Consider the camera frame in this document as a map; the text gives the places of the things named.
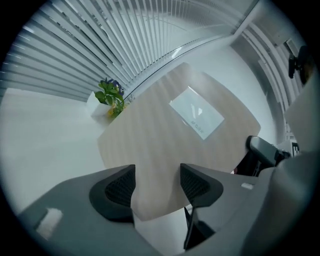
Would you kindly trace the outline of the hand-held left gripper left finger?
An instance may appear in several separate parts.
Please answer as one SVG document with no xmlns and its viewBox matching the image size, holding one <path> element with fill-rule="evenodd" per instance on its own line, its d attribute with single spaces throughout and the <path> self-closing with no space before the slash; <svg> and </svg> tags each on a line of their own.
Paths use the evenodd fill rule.
<svg viewBox="0 0 320 256">
<path fill-rule="evenodd" d="M 65 180 L 17 217 L 52 256 L 156 256 L 131 209 L 133 164 Z"/>
</svg>

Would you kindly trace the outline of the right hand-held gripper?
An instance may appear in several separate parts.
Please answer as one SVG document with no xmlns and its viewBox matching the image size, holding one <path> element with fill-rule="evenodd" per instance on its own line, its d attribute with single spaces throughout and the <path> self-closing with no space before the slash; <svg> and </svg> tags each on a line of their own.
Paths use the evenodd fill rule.
<svg viewBox="0 0 320 256">
<path fill-rule="evenodd" d="M 293 158 L 300 153 L 296 141 L 283 141 L 275 147 L 264 139 L 252 135 L 246 139 L 246 147 L 262 164 L 267 166 L 278 165 L 282 160 Z"/>
</svg>

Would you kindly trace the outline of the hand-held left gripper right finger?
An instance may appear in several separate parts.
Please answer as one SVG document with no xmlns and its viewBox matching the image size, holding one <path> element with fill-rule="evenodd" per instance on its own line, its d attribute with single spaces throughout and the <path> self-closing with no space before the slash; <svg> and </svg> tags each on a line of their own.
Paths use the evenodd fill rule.
<svg viewBox="0 0 320 256">
<path fill-rule="evenodd" d="M 182 163 L 180 186 L 191 204 L 183 248 L 188 256 L 240 256 L 246 231 L 233 229 L 258 179 Z"/>
</svg>

